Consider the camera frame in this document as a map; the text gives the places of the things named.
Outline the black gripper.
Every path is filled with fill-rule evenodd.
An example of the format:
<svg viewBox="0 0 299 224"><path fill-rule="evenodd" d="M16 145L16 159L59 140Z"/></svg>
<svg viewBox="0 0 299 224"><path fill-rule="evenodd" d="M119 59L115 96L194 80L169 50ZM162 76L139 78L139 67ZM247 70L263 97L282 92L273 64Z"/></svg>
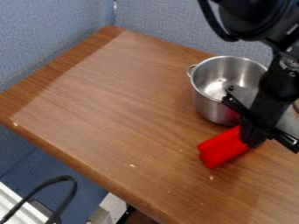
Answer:
<svg viewBox="0 0 299 224"><path fill-rule="evenodd" d="M299 153L299 117L291 102L237 85L227 86L222 102L241 114L241 140L250 148L270 139Z"/></svg>

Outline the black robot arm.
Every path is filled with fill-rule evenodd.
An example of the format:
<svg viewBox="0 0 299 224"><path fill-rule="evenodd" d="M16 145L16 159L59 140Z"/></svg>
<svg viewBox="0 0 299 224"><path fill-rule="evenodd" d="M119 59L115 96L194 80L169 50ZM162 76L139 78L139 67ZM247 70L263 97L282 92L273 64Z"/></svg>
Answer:
<svg viewBox="0 0 299 224"><path fill-rule="evenodd" d="M242 114L241 140L251 148L267 139L299 152L299 121L286 111L299 100L299 0L211 0L219 5L229 41L259 41L274 52L251 93L227 88L225 104Z"/></svg>

